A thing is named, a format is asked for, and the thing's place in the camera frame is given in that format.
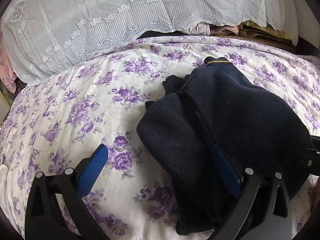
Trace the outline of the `person's right hand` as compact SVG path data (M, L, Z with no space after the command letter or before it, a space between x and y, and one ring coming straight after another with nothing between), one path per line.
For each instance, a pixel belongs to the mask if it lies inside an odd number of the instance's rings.
M317 205L319 204L319 200L320 200L320 177L317 178L317 182L312 189L312 194L310 199L311 199L311 213L313 213L313 211L315 211Z

